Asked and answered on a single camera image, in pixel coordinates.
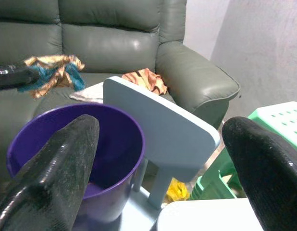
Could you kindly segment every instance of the gray wall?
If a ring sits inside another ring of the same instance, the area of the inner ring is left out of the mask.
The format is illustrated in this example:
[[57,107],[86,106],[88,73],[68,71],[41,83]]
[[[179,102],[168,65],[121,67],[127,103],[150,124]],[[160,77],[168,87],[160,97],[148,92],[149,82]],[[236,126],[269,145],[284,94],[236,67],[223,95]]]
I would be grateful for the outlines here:
[[230,0],[187,0],[184,44],[210,59]]
[[211,60],[241,84],[226,118],[297,101],[297,0],[231,0]]

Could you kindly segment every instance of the purple plastic bin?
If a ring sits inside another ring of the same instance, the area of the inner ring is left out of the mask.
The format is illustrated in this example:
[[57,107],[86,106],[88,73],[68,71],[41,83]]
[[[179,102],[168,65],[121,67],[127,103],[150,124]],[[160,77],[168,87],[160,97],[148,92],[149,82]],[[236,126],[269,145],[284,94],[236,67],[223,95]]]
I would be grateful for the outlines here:
[[27,123],[12,141],[7,167],[14,177],[52,136],[82,114],[99,120],[100,134],[89,184],[78,215],[99,222],[119,217],[131,191],[131,179],[144,155],[144,135],[127,113],[98,103],[50,110]]

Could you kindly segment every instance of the patterned fabric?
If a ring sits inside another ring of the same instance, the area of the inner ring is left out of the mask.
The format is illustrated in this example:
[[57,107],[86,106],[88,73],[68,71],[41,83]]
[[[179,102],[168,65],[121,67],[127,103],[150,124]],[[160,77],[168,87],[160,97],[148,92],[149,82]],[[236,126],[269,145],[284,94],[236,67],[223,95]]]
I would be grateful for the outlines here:
[[25,60],[25,64],[36,69],[40,79],[18,90],[29,90],[35,99],[45,96],[53,87],[72,87],[74,90],[85,88],[85,83],[78,72],[85,65],[74,55],[33,56]]
[[161,76],[151,72],[148,68],[124,74],[122,78],[142,86],[155,94],[162,95],[167,93],[167,87],[163,83]]

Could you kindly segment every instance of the chair leg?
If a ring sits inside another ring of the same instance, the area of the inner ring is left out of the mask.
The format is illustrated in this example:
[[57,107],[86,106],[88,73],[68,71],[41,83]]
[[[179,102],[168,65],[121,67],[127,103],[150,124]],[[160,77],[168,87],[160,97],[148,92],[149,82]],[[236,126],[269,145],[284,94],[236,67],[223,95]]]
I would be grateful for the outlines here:
[[148,166],[148,162],[149,162],[148,159],[146,159],[144,157],[143,160],[141,161],[140,166],[138,167],[137,177],[135,178],[135,183],[134,183],[134,186],[133,186],[133,190],[135,192],[137,192],[137,193],[140,191],[140,187],[141,187],[141,184],[142,184],[142,181],[143,181],[143,178],[144,178],[145,171],[146,171],[147,166]]
[[167,193],[172,177],[169,176],[162,169],[158,170],[157,176],[154,181],[153,188],[148,197],[149,203],[156,209],[160,209],[164,196]]

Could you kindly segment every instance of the white plastic table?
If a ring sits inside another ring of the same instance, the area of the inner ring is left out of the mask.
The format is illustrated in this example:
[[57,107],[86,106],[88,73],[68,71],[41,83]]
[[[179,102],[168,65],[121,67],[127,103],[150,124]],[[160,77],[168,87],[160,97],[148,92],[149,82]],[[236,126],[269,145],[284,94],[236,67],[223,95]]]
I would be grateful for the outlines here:
[[160,213],[158,231],[263,230],[247,198],[173,202]]

